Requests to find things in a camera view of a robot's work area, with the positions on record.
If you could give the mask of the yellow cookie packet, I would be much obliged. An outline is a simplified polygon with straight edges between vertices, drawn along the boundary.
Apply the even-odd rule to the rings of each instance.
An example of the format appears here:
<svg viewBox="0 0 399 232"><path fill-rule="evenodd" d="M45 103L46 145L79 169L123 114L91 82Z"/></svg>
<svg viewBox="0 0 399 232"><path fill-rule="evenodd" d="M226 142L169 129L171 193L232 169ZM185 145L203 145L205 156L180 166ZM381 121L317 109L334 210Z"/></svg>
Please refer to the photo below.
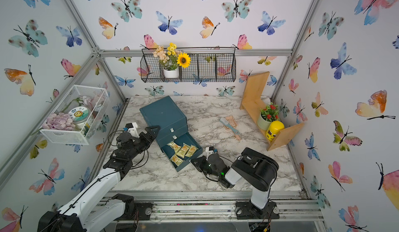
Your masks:
<svg viewBox="0 0 399 232"><path fill-rule="evenodd" d="M196 153L197 150L198 150L198 148L196 146L191 145L188 152L185 154L185 156L190 158Z"/></svg>
<svg viewBox="0 0 399 232"><path fill-rule="evenodd" d="M182 160L181 158L179 158L177 155L173 155L172 157L171 157L171 162L173 162L176 166L180 166L183 162L184 162L184 160Z"/></svg>
<svg viewBox="0 0 399 232"><path fill-rule="evenodd" d="M169 142L168 146L170 146L174 150L175 153L177 153L181 149L181 146L176 144L174 141Z"/></svg>
<svg viewBox="0 0 399 232"><path fill-rule="evenodd" d="M188 152L190 145L183 144L182 148L176 153L176 155L180 158L184 158L185 154Z"/></svg>

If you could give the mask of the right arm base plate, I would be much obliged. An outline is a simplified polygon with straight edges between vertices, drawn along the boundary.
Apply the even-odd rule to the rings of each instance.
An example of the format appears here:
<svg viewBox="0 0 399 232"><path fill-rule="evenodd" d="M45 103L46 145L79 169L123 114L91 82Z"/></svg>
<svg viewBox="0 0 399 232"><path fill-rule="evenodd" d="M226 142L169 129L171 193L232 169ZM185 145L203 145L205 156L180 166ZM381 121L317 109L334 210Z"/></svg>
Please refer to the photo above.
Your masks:
<svg viewBox="0 0 399 232"><path fill-rule="evenodd" d="M236 202L235 214L238 220L277 220L280 218L280 210L274 201L268 201L263 209L256 207L250 201Z"/></svg>

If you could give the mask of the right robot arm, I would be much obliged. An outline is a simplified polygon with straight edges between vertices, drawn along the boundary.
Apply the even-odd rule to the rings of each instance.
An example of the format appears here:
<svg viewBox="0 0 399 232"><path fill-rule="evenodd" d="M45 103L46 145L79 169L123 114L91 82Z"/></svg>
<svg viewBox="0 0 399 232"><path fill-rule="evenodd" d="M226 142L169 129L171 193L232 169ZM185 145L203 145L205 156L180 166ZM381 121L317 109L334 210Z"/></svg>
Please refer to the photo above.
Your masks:
<svg viewBox="0 0 399 232"><path fill-rule="evenodd" d="M274 159L246 147L230 166L218 153L193 159L191 163L206 178L225 188L233 188L241 179L250 183L250 203L256 209L262 210L270 203L271 187L279 170Z"/></svg>

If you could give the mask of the teal bottom drawer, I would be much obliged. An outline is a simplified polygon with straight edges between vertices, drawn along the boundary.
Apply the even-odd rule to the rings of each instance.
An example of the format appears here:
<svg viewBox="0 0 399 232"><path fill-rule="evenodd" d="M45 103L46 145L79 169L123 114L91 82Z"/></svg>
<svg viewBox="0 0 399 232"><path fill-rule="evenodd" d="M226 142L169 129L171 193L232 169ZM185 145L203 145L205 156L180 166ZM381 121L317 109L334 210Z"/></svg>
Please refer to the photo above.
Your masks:
<svg viewBox="0 0 399 232"><path fill-rule="evenodd" d="M180 137L176 135L165 137L160 139L158 144L177 172L203 153L202 147L190 133L185 133Z"/></svg>

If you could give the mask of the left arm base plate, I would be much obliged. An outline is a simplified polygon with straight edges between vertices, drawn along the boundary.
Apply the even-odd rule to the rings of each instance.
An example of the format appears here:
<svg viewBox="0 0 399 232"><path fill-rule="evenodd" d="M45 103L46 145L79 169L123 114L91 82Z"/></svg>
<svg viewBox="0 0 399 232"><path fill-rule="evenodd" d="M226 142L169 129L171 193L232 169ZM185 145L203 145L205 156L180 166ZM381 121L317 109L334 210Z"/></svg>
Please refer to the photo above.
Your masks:
<svg viewBox="0 0 399 232"><path fill-rule="evenodd" d="M125 205L125 211L118 221L149 221L153 204L149 202L131 202Z"/></svg>

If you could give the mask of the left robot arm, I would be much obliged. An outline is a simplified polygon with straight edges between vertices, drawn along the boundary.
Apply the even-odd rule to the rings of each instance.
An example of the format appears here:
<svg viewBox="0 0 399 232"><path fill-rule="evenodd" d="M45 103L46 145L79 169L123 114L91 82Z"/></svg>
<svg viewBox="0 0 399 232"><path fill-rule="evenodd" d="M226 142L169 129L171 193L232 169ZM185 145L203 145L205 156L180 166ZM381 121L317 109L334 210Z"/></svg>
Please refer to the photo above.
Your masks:
<svg viewBox="0 0 399 232"><path fill-rule="evenodd" d="M38 222L39 232L101 232L117 220L133 220L137 225L147 220L145 213L150 203L143 207L135 204L134 197L116 194L99 210L94 208L130 170L136 156L147 151L155 141L160 127L146 127L137 137L123 131L116 138L116 150L98 175L75 198L57 211L46 212Z"/></svg>

